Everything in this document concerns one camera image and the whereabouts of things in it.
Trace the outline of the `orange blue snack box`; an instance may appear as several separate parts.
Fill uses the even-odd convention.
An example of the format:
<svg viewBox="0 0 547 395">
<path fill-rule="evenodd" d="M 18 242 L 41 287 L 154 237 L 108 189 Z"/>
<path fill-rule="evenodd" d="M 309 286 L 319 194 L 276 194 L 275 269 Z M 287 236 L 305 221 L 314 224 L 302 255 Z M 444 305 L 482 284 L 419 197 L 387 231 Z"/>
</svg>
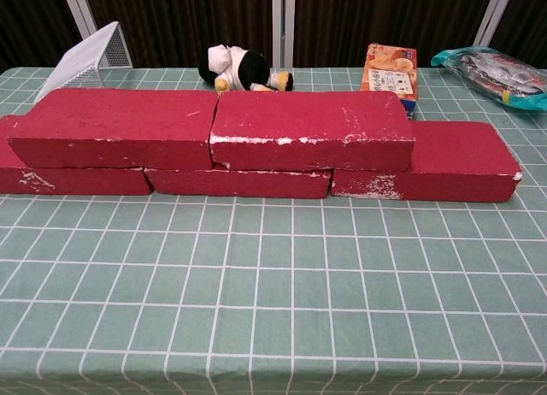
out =
<svg viewBox="0 0 547 395">
<path fill-rule="evenodd" d="M 361 91 L 391 91 L 401 100 L 409 119 L 418 102 L 417 50 L 371 43 L 363 69 Z"/>
</svg>

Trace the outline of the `green checkered tablecloth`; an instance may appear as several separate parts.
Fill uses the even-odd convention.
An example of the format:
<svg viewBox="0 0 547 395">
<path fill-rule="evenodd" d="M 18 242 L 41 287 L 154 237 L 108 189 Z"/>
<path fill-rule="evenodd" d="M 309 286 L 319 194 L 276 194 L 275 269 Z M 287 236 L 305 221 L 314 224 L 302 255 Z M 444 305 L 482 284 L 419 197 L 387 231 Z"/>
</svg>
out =
<svg viewBox="0 0 547 395">
<path fill-rule="evenodd" d="M 547 395 L 547 113 L 507 203 L 0 194 L 0 395 Z"/>
</svg>

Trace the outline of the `dark fabric partition panel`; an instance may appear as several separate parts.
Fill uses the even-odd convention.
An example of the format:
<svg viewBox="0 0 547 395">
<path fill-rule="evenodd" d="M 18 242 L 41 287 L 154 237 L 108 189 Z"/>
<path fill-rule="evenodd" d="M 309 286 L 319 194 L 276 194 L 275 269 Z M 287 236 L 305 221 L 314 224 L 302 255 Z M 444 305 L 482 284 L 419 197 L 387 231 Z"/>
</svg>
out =
<svg viewBox="0 0 547 395">
<path fill-rule="evenodd" d="M 360 68 L 371 43 L 409 47 L 429 65 L 474 42 L 490 0 L 296 0 L 293 65 Z"/>
<path fill-rule="evenodd" d="M 490 0 L 473 43 L 547 68 L 547 0 Z"/>
<path fill-rule="evenodd" d="M 117 21 L 136 68 L 194 68 L 205 48 L 237 45 L 273 60 L 272 0 L 87 0 Z"/>
<path fill-rule="evenodd" d="M 67 0 L 0 0 L 0 73 L 54 67 L 81 40 Z"/>
</svg>

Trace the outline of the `red brick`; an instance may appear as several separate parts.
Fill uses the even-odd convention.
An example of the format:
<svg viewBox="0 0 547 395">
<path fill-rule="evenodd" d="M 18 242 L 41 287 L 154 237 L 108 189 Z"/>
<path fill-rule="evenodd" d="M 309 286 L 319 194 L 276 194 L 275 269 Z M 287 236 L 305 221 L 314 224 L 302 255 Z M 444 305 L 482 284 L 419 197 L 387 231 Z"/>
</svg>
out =
<svg viewBox="0 0 547 395">
<path fill-rule="evenodd" d="M 149 195 L 153 187 L 140 168 L 35 168 L 27 166 L 8 144 L 20 115 L 0 118 L 0 194 Z"/>
<path fill-rule="evenodd" d="M 402 171 L 415 147 L 405 109 L 393 92 L 223 94 L 209 145 L 232 170 Z"/>
<path fill-rule="evenodd" d="M 173 195 L 204 195 L 247 198 L 325 198 L 332 172 L 227 170 L 160 170 L 144 173 L 157 192 Z"/>
<path fill-rule="evenodd" d="M 522 171 L 489 124 L 413 121 L 409 168 L 398 172 L 336 170 L 331 194 L 351 198 L 504 203 Z"/>
<path fill-rule="evenodd" d="M 199 170 L 213 166 L 211 91 L 62 88 L 7 119 L 29 167 Z"/>
</svg>

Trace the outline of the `black white penguin plush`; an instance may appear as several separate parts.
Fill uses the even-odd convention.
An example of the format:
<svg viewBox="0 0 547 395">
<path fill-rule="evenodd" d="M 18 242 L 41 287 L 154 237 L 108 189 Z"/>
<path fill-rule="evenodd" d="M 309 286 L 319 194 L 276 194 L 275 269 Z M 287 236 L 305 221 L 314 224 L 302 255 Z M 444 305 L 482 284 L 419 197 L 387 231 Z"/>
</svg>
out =
<svg viewBox="0 0 547 395">
<path fill-rule="evenodd" d="M 235 45 L 206 47 L 198 72 L 219 94 L 227 91 L 292 91 L 294 87 L 291 72 L 272 73 L 263 54 Z"/>
</svg>

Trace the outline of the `teal plastic snack bag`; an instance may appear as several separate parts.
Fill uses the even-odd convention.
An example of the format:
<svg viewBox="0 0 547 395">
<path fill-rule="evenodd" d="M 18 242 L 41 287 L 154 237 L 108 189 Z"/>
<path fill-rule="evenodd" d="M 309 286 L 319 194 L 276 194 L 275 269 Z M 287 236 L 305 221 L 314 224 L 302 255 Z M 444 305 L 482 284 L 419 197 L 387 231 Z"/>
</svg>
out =
<svg viewBox="0 0 547 395">
<path fill-rule="evenodd" d="M 476 91 L 514 109 L 547 111 L 547 71 L 485 46 L 443 50 L 431 59 Z"/>
</svg>

